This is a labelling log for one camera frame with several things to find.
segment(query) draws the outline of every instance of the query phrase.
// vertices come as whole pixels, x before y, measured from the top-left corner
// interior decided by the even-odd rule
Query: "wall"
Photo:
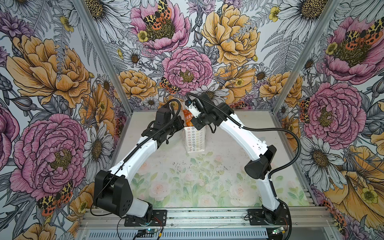
[[[382,1],[342,2],[300,73],[302,98],[276,112],[345,239],[384,239],[383,11]],[[372,25],[376,35],[353,41]]]
[[[271,109],[327,0],[167,0],[171,17],[154,30],[158,2],[86,1],[138,110],[184,101],[189,91],[232,108]],[[298,78],[290,106],[301,84]]]
[[[0,6],[1,239],[74,239],[127,116],[69,1]]]

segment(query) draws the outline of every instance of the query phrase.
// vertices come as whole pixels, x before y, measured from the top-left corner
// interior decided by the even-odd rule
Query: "table surface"
[[[269,112],[237,111],[245,126],[275,127]],[[156,112],[134,112],[115,163],[136,145]],[[140,167],[131,183],[133,195],[161,207],[259,207],[256,181],[244,172],[249,162],[245,151],[224,130],[206,129],[205,151],[187,153],[182,131],[164,142]],[[272,168],[290,161],[276,131],[256,132],[260,140],[274,145],[277,152]],[[290,206],[309,203],[293,167],[272,176],[277,195]]]

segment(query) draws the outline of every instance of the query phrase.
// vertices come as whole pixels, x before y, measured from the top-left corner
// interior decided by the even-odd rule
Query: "orange plastic packaging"
[[[191,119],[193,118],[193,115],[190,111],[188,110],[183,110],[184,117],[185,117],[185,124],[188,127],[193,127],[193,124],[191,123]]]

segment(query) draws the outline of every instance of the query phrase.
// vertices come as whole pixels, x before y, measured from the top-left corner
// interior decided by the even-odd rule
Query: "robotic arm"
[[[206,94],[202,94],[199,97],[211,102]],[[245,171],[250,177],[257,180],[257,186],[262,196],[264,219],[268,223],[274,224],[284,209],[276,196],[272,181],[267,177],[271,170],[270,163],[276,152],[276,148],[273,145],[268,146],[265,141],[260,141],[250,131],[240,128],[232,121],[228,121],[224,113],[230,115],[235,121],[242,124],[234,111],[225,103],[220,103],[215,108],[196,98],[193,101],[188,100],[186,106],[194,116],[191,122],[196,129],[200,130],[205,125],[213,123],[215,129],[216,126],[219,126],[225,130],[247,152],[251,160],[245,166]],[[154,126],[151,127],[152,122],[142,133],[142,137],[137,145],[139,146],[140,143],[145,140],[146,143],[141,145],[141,148],[136,151],[135,149],[137,147],[132,149],[124,160],[110,168],[108,172],[101,170],[96,175],[94,193],[95,206],[120,217],[127,214],[141,218],[143,223],[150,222],[152,205],[134,198],[129,184],[145,160],[154,153],[164,141],[168,144],[167,136],[172,136],[184,127],[184,121],[178,116],[176,121],[164,129],[164,126],[170,122],[170,115],[171,110],[169,106],[160,108],[156,113]]]

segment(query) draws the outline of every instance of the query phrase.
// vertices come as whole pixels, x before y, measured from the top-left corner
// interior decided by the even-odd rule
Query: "pink peony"
[[[16,168],[11,175],[11,189],[40,199],[61,191],[69,182],[77,187],[85,175],[83,127],[65,114],[26,127],[15,143]]]
[[[212,64],[207,55],[193,48],[179,48],[163,61],[164,77],[178,86],[181,95],[209,85],[213,78]]]
[[[345,48],[345,34],[356,30],[362,32],[374,22],[365,23],[358,18],[347,17],[328,38],[326,56],[318,71],[327,76],[332,75],[339,81],[349,81],[352,84],[362,84],[375,76],[384,67],[384,37],[373,45],[361,44],[353,51]]]
[[[189,38],[189,29],[190,22],[189,18],[184,18],[183,13],[180,12],[179,6],[175,6],[168,0],[168,7],[172,10],[171,16],[171,29],[174,27],[172,37],[169,36],[169,32],[164,32],[164,35],[167,35],[162,38],[151,39],[144,41],[143,44],[148,53],[158,55],[163,52],[171,52],[180,46],[185,46]],[[147,31],[147,25],[144,23],[143,18],[149,15],[154,15],[157,11],[158,4],[156,3],[154,7],[148,5],[147,8],[144,8],[142,5],[140,8],[131,9],[131,25],[134,27],[131,28],[133,34],[138,34],[140,31]]]
[[[304,124],[308,137],[315,135],[336,150],[356,139],[367,118],[358,90],[347,83],[322,83],[310,97],[308,116],[310,122]]]
[[[20,128],[16,118],[0,106],[0,170],[7,164],[12,152],[12,141],[19,134]]]

